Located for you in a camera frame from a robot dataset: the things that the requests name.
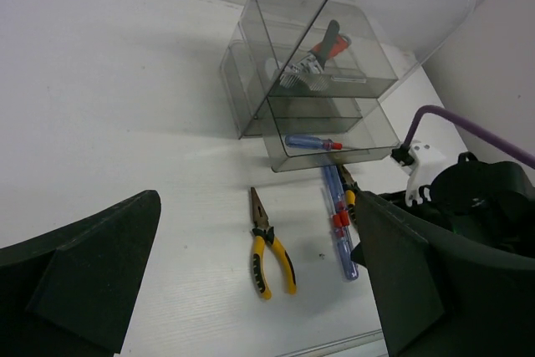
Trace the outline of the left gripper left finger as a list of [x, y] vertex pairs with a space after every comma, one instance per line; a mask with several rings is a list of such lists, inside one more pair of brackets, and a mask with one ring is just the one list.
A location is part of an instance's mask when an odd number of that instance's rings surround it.
[[3, 356], [122, 350], [161, 217], [145, 190], [1, 250]]

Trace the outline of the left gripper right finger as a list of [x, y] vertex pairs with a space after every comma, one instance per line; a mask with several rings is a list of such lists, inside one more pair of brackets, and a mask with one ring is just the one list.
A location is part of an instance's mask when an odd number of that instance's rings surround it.
[[357, 196], [368, 270], [391, 356], [532, 356], [534, 261]]

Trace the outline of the red blue small screwdriver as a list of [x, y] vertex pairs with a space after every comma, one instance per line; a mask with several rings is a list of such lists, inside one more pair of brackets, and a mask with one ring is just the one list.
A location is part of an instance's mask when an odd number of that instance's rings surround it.
[[350, 219], [345, 201], [344, 188], [339, 178], [338, 168], [336, 166], [330, 166], [329, 169], [334, 184], [335, 209], [342, 223], [342, 229], [344, 231], [344, 236], [349, 244], [349, 249], [353, 250], [354, 244], [349, 230]]

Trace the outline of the blue handle screwdriver long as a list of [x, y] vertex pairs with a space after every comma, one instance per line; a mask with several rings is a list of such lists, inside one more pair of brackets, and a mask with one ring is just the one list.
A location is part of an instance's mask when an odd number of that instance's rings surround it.
[[333, 179], [330, 174], [330, 166], [323, 166], [322, 173], [324, 181], [327, 187], [329, 208], [331, 211], [331, 222], [334, 234], [334, 240], [336, 248], [338, 250], [339, 261], [344, 272], [345, 279], [348, 281], [354, 281], [359, 277], [359, 271], [355, 262], [351, 259], [351, 253], [353, 250], [349, 249], [349, 244], [344, 236], [342, 229], [342, 223], [339, 215], [335, 209], [335, 192]]

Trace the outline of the red clear screwdriver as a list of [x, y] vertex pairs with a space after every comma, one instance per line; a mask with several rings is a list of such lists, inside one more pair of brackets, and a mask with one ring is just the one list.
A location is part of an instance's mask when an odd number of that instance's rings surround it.
[[291, 148], [305, 150], [360, 150], [360, 148], [347, 146], [338, 141], [323, 139], [311, 135], [286, 135], [284, 138], [284, 144]]

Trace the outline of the smoky bottom tray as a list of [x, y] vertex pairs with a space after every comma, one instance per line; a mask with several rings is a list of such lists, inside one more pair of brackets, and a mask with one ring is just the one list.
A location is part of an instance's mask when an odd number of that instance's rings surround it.
[[375, 99], [269, 97], [258, 119], [275, 172], [377, 161], [399, 143]]

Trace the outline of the red handle adjustable wrench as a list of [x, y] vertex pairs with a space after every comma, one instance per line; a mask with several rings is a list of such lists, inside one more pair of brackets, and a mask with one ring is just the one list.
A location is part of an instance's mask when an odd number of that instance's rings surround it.
[[345, 51], [351, 40], [345, 34], [337, 34], [334, 39], [324, 39], [316, 44], [299, 61], [287, 66], [280, 79], [279, 85], [285, 89], [302, 87], [306, 90], [323, 90], [324, 69], [328, 60]]

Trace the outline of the black handle adjustable wrench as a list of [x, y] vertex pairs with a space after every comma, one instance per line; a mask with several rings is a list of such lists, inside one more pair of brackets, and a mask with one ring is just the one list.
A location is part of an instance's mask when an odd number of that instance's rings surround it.
[[343, 52], [347, 47], [347, 41], [339, 33], [338, 21], [331, 20], [322, 42], [312, 47], [307, 55], [297, 63], [289, 65], [285, 72], [289, 74], [321, 74], [326, 62]]

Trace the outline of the clear acrylic box cover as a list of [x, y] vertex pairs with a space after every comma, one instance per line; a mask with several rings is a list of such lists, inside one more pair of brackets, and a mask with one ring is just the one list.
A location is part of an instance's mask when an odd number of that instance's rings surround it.
[[476, 0], [247, 0], [227, 61], [238, 132], [322, 117], [335, 99], [381, 99], [468, 18]]

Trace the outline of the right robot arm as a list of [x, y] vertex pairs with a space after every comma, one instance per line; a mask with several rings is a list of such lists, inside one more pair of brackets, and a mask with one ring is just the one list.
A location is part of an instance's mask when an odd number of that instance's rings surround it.
[[474, 242], [534, 257], [534, 186], [517, 163], [486, 163], [464, 152], [420, 192], [425, 200], [411, 206], [402, 191], [380, 197]]

